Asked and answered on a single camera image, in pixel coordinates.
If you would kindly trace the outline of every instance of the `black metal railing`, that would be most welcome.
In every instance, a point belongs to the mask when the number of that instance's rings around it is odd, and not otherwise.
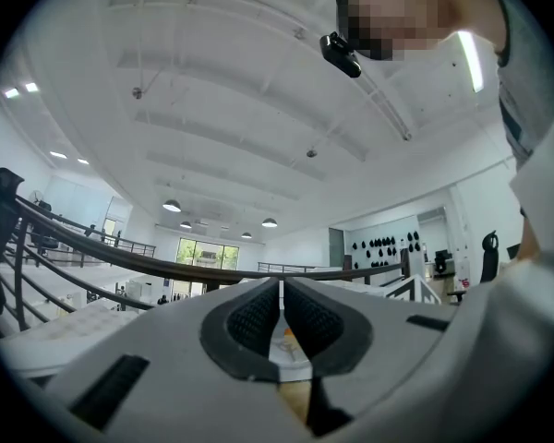
[[[259,272],[312,272],[319,269],[316,266],[294,266],[293,264],[277,264],[270,262],[260,262]]]
[[[80,254],[84,255],[84,257],[94,258],[103,263],[110,263],[124,269],[155,277],[179,281],[202,282],[206,284],[208,292],[218,289],[220,284],[234,284],[242,281],[244,278],[261,279],[276,277],[283,280],[289,277],[306,277],[315,281],[350,281],[352,279],[365,278],[365,282],[369,283],[369,278],[371,276],[391,270],[400,269],[404,277],[409,275],[407,261],[401,264],[377,269],[310,271],[310,267],[307,267],[303,272],[286,270],[286,268],[282,268],[281,271],[233,271],[226,269],[208,269],[169,261],[160,261],[145,254],[146,248],[143,250],[144,254],[140,254],[135,251],[135,248],[110,247],[104,242],[94,241],[84,234],[78,233],[78,228],[83,228],[82,225],[78,225],[63,217],[55,216],[46,210],[37,208],[27,200],[19,198],[16,195],[16,190],[20,182],[22,182],[22,179],[16,174],[11,173],[7,169],[0,169],[0,263],[5,263],[14,270],[14,286],[0,274],[0,315],[2,314],[2,310],[6,309],[18,321],[18,326],[21,330],[29,327],[25,321],[25,308],[40,321],[47,320],[47,317],[43,316],[34,309],[31,304],[23,299],[23,282],[26,282],[49,302],[54,303],[69,313],[75,311],[75,308],[57,299],[57,297],[50,294],[23,272],[23,262],[29,259],[35,261],[38,265],[46,267],[54,274],[57,274],[78,287],[91,293],[96,293],[101,297],[108,298],[118,304],[132,306],[140,310],[148,310],[153,307],[151,304],[146,304],[93,286],[74,276],[69,271],[58,267],[56,265],[56,260],[50,259],[42,254],[41,247],[36,247],[35,250],[33,250],[30,245],[25,243],[30,225],[33,225],[34,229],[38,229],[44,238],[53,238],[58,244],[67,245],[73,248],[74,251],[78,251]],[[75,226],[76,231],[70,229],[70,225]],[[14,308],[6,303],[4,288],[14,295]]]
[[[23,203],[27,207],[36,210],[38,213],[41,213],[43,217],[48,218],[56,222],[64,224],[71,231],[76,233],[81,233],[84,236],[88,237],[92,241],[100,241],[101,243],[108,245],[110,247],[115,247],[119,249],[125,249],[131,253],[154,257],[156,252],[155,245],[147,245],[137,241],[133,241],[127,238],[122,238],[121,236],[113,236],[104,232],[99,232],[98,230],[92,229],[88,226],[82,225],[75,221],[71,221],[62,215],[55,215],[51,211],[42,209],[41,207],[29,202],[28,200],[17,197],[17,201]],[[85,265],[92,264],[102,264],[103,261],[95,259],[94,257],[87,257],[82,251],[77,251],[63,245],[61,242],[58,242],[56,238],[46,234],[46,231],[32,224],[30,231],[26,232],[27,238],[29,241],[26,241],[26,244],[31,248],[35,249],[40,256],[48,257],[54,263],[62,263],[65,266],[80,266],[83,268]],[[13,240],[9,240],[10,245],[14,244]],[[28,263],[30,256],[25,256],[25,264]],[[39,266],[39,261],[35,261],[36,266]]]

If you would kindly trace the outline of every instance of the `headset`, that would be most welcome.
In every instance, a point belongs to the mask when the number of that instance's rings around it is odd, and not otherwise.
[[[387,61],[392,58],[392,48],[391,41],[371,38],[368,29],[361,27],[359,17],[349,15],[348,1],[336,0],[340,34],[335,31],[320,38],[320,50],[333,66],[350,78],[358,78],[361,65],[355,53],[374,61]]]

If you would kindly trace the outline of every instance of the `gray shirt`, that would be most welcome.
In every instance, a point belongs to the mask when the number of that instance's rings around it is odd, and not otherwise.
[[[507,45],[499,58],[499,104],[519,169],[554,122],[554,50],[521,0],[500,0]]]

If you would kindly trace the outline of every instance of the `fluorescent light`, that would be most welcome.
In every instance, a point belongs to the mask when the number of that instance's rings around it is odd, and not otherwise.
[[[173,211],[174,213],[181,211],[181,206],[176,200],[166,200],[163,207],[169,211]]]
[[[478,59],[478,51],[474,43],[472,33],[468,31],[458,31],[460,41],[464,47],[465,58],[470,67],[470,76],[472,77],[472,87],[474,92],[478,93],[484,88],[484,80],[482,79],[482,69],[480,68],[480,59]]]
[[[277,228],[277,221],[273,218],[267,218],[263,221],[262,226],[265,228]]]
[[[12,99],[12,98],[17,97],[19,95],[18,90],[16,90],[16,89],[7,90],[6,92],[4,92],[4,94],[6,95],[7,99]]]

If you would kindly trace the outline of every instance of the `white ceiling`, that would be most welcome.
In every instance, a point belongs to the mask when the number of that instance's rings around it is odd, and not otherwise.
[[[363,60],[352,80],[319,52],[334,29],[333,0],[45,0],[0,91],[37,81],[35,102],[5,100],[29,138],[86,157],[157,222],[268,239],[308,226],[292,213],[309,193],[496,104],[480,40],[486,87],[474,94],[457,37],[401,62]],[[184,211],[167,214],[168,198]],[[288,223],[262,231],[268,216]]]

